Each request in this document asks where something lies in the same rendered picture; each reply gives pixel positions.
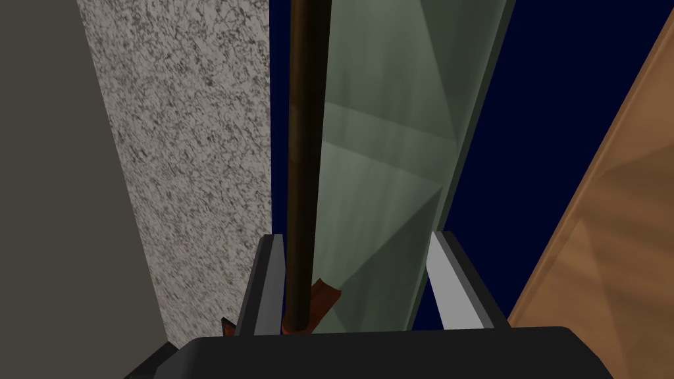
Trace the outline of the green glass cupboard door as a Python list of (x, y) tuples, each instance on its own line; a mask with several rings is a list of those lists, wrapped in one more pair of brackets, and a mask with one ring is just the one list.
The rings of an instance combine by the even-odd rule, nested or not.
[(410, 330), (516, 0), (333, 0), (318, 333)]

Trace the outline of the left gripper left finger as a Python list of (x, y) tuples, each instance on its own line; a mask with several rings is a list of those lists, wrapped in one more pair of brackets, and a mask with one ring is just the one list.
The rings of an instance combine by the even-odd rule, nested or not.
[(259, 240), (238, 315), (237, 336), (280, 334), (285, 277), (283, 235), (265, 234)]

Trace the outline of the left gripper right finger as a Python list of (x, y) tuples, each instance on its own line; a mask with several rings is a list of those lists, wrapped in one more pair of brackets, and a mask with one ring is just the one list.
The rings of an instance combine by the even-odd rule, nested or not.
[(443, 329), (510, 327), (452, 232), (431, 234), (426, 272)]

